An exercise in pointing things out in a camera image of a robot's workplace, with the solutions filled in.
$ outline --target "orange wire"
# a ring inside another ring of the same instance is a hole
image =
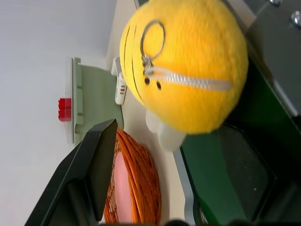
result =
[[[114,163],[121,152],[128,172],[133,223],[154,223],[161,219],[161,192],[158,173],[147,149],[123,130],[117,130]],[[114,192],[114,170],[104,208],[106,223],[120,223]]]

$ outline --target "white plug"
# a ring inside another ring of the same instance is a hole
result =
[[[117,74],[117,85],[116,85],[116,93],[115,93],[115,102],[118,105],[122,105],[124,103],[124,99],[126,97],[127,85],[123,78],[122,72]]]

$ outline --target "yellow plush ball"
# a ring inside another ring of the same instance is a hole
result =
[[[141,44],[151,65],[143,65]],[[188,134],[223,123],[239,100],[248,68],[244,36],[220,0],[150,0],[123,32],[120,62],[140,103]]]

